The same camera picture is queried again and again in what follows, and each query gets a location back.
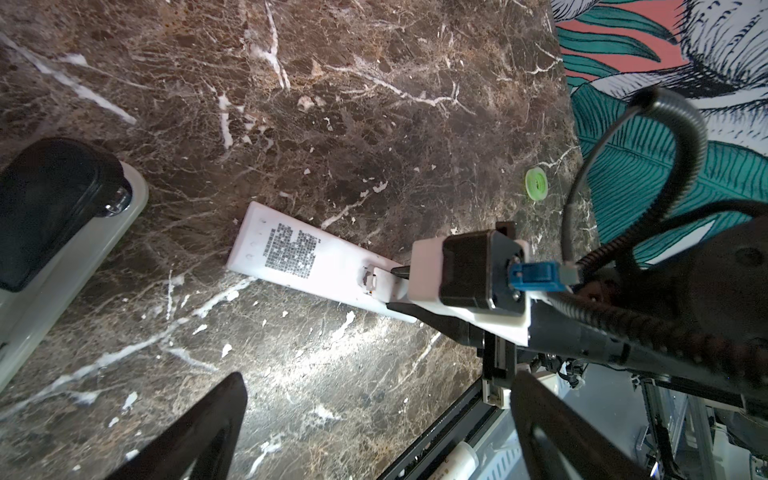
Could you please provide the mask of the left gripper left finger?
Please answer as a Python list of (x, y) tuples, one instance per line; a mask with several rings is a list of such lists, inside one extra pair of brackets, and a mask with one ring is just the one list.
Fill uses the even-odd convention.
[(111, 479), (225, 479), (247, 406), (242, 375), (233, 372)]

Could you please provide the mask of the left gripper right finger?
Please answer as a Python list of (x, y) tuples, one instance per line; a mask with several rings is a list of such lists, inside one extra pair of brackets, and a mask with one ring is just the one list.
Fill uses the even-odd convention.
[(531, 373), (510, 388), (511, 413), (532, 479), (646, 479), (648, 475)]

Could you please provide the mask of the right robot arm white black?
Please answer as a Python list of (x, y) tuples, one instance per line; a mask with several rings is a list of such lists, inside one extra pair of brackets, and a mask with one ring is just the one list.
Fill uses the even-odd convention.
[[(765, 418), (767, 206), (728, 199), (673, 215), (704, 165), (704, 119), (684, 97), (660, 87), (636, 93), (627, 114), (669, 130), (671, 172), (637, 221), (579, 261), (583, 281), (575, 292), (549, 292), (534, 305), (530, 347), (623, 366)], [(635, 264), (640, 243), (726, 212), (745, 221), (648, 269)]]

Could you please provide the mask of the white remote control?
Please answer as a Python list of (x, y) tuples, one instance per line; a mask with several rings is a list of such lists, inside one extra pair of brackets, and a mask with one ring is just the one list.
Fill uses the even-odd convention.
[(227, 261), (233, 272), (414, 323), (390, 310), (407, 301), (398, 263), (257, 202), (249, 204)]

